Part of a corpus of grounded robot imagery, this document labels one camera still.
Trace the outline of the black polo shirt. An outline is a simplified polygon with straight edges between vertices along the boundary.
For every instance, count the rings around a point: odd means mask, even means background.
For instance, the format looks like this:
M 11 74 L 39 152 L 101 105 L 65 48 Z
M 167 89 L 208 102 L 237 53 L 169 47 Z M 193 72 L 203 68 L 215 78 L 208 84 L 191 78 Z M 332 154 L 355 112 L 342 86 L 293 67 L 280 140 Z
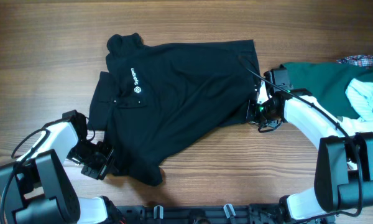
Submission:
M 159 185 L 166 158 L 217 127 L 246 122 L 259 83 L 253 40 L 149 46 L 135 33 L 106 46 L 88 125 L 113 146 L 113 175 Z

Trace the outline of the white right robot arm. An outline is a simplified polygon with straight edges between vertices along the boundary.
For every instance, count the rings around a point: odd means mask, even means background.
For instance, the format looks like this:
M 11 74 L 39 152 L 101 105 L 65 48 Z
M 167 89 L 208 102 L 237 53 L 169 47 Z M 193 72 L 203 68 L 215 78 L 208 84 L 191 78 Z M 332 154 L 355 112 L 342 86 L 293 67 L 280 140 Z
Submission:
M 305 89 L 268 93 L 264 102 L 251 100 L 246 118 L 261 133 L 290 123 L 318 151 L 313 186 L 279 200 L 279 223 L 356 217 L 373 206 L 373 131 L 341 123 Z

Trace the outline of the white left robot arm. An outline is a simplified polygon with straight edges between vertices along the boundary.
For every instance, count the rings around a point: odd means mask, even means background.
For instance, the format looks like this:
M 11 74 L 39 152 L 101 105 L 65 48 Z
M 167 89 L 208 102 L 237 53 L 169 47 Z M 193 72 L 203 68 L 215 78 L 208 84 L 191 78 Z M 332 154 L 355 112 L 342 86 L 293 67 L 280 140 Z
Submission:
M 122 213 L 105 196 L 77 196 L 63 168 L 65 160 L 84 171 L 102 170 L 103 143 L 87 137 L 84 116 L 69 116 L 30 133 L 36 143 L 0 167 L 1 223 L 123 223 Z

